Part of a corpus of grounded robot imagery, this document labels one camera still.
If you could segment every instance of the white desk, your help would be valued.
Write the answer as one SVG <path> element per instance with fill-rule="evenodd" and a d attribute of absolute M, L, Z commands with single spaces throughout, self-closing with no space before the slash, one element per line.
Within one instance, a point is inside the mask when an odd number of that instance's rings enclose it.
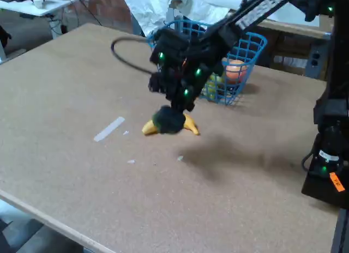
<path fill-rule="evenodd" d="M 79 0 L 45 0 L 44 7 L 42 9 L 38 9 L 37 7 L 35 7 L 32 1 L 13 1 L 10 3 L 0 1 L 0 9 L 8 9 L 19 13 L 25 13 L 42 17 L 46 14 L 54 13 L 58 9 L 62 9 L 75 1 Z"/>
<path fill-rule="evenodd" d="M 38 17 L 43 17 L 47 14 L 55 14 L 57 10 L 62 9 L 76 1 L 79 0 L 45 0 L 44 7 L 42 9 L 38 9 L 37 7 L 35 7 L 32 1 L 13 1 L 10 3 L 0 1 L 0 9 L 7 9 L 11 11 L 16 11 L 18 13 L 25 13 Z M 55 39 L 61 33 L 61 26 L 59 25 L 59 20 L 50 21 L 49 23 L 52 31 L 52 37 Z M 0 43 L 0 64 L 7 60 L 9 60 L 9 57 L 6 57 L 4 49 L 2 48 L 2 45 Z"/>

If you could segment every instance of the orange label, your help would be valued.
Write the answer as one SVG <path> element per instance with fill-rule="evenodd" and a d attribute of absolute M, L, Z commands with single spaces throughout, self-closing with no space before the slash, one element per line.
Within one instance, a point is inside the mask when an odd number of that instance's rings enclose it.
<path fill-rule="evenodd" d="M 331 172 L 329 174 L 329 177 L 331 178 L 331 180 L 332 180 L 334 186 L 336 187 L 336 189 L 338 190 L 338 192 L 342 192 L 345 190 L 342 183 L 340 183 L 339 178 L 337 177 L 336 173 Z"/>

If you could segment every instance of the floor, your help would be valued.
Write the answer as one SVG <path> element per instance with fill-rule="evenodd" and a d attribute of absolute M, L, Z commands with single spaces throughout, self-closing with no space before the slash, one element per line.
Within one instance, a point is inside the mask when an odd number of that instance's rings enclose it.
<path fill-rule="evenodd" d="M 110 20 L 99 19 L 103 26 L 131 32 L 129 26 L 122 25 Z M 79 23 L 96 23 L 95 19 L 88 15 L 79 15 Z M 77 24 L 75 14 L 66 13 L 64 23 L 68 30 L 74 29 Z M 19 13 L 0 10 L 0 25 L 12 36 L 5 48 L 6 54 L 19 49 L 27 51 L 40 46 L 52 39 L 50 26 L 45 18 L 36 17 L 26 19 L 19 16 Z M 30 224 L 31 217 L 16 208 L 0 200 L 0 219 L 9 224 L 4 230 L 10 245 L 20 243 L 19 234 Z M 43 226 L 19 249 L 18 253 L 78 253 L 82 248 L 70 239 L 60 235 L 54 230 Z"/>
<path fill-rule="evenodd" d="M 63 23 L 67 25 L 68 30 L 76 28 L 77 17 L 79 18 L 79 26 L 85 23 L 98 25 L 89 13 L 78 16 L 76 16 L 75 12 L 64 13 Z M 132 32 L 130 25 L 100 17 L 99 21 L 105 27 L 115 28 L 128 33 Z M 20 14 L 17 12 L 0 10 L 0 25 L 12 36 L 12 39 L 8 41 L 8 45 L 5 48 L 6 54 L 19 49 L 31 50 L 52 39 L 49 23 L 43 17 L 26 19 L 20 17 Z"/>

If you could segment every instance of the toy banana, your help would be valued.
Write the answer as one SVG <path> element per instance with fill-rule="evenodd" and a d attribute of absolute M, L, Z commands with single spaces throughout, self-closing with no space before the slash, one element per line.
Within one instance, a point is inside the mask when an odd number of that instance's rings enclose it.
<path fill-rule="evenodd" d="M 191 130 L 195 135 L 199 135 L 200 133 L 195 125 L 194 120 L 188 114 L 184 114 L 184 115 L 185 115 L 184 128 Z M 148 135 L 159 133 L 159 130 L 154 125 L 153 120 L 151 119 L 144 125 L 142 132 L 144 135 L 148 136 Z"/>

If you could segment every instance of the blue plastic basket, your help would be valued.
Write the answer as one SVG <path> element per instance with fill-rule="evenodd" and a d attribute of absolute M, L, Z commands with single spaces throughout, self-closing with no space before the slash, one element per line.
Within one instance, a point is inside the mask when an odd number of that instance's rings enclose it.
<path fill-rule="evenodd" d="M 190 20 L 175 20 L 165 25 L 165 27 L 176 29 L 178 32 L 188 35 L 188 39 L 200 37 L 209 26 L 202 22 Z M 150 40 L 149 45 L 153 49 L 156 42 L 152 38 L 150 36 L 148 39 Z M 231 104 L 244 88 L 259 54 L 266 45 L 267 39 L 265 37 L 247 32 L 222 60 L 225 67 L 222 77 L 212 74 L 202 89 L 200 97 L 216 103 Z M 232 61 L 242 61 L 243 63 L 232 64 Z"/>

